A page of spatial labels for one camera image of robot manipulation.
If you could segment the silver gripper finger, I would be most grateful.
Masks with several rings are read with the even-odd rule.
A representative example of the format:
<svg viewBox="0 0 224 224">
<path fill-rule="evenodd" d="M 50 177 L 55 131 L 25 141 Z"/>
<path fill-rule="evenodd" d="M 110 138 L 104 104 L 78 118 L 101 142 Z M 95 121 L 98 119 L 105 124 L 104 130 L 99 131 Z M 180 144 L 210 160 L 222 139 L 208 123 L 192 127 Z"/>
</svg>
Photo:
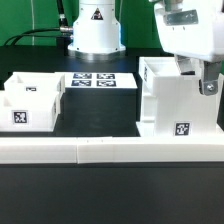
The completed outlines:
<svg viewBox="0 0 224 224">
<path fill-rule="evenodd" d="M 218 92 L 218 78 L 221 71 L 220 62 L 200 62 L 201 79 L 200 92 L 202 95 L 211 96 Z"/>
<path fill-rule="evenodd" d="M 181 75 L 198 75 L 200 73 L 198 59 L 181 55 L 174 55 L 174 58 Z"/>
</svg>

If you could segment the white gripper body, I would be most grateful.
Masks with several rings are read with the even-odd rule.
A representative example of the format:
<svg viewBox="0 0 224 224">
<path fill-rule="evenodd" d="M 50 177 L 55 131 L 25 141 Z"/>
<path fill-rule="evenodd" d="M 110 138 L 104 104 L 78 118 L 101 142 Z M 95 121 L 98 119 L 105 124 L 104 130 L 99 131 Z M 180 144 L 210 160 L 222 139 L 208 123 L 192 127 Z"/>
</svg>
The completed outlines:
<svg viewBox="0 0 224 224">
<path fill-rule="evenodd" d="M 165 52 L 224 60 L 224 0 L 149 0 Z"/>
</svg>

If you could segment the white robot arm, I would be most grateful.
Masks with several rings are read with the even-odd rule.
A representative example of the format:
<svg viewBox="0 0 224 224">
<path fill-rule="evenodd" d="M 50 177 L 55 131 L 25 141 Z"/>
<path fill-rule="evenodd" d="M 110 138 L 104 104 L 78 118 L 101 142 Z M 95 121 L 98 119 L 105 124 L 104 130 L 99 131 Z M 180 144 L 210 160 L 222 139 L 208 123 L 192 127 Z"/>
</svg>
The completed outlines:
<svg viewBox="0 0 224 224">
<path fill-rule="evenodd" d="M 204 95 L 218 92 L 224 62 L 224 0 L 149 0 L 164 51 L 175 56 L 182 74 L 193 70 Z M 89 61 L 106 60 L 125 52 L 115 0 L 79 0 L 79 16 L 72 27 L 71 55 Z"/>
</svg>

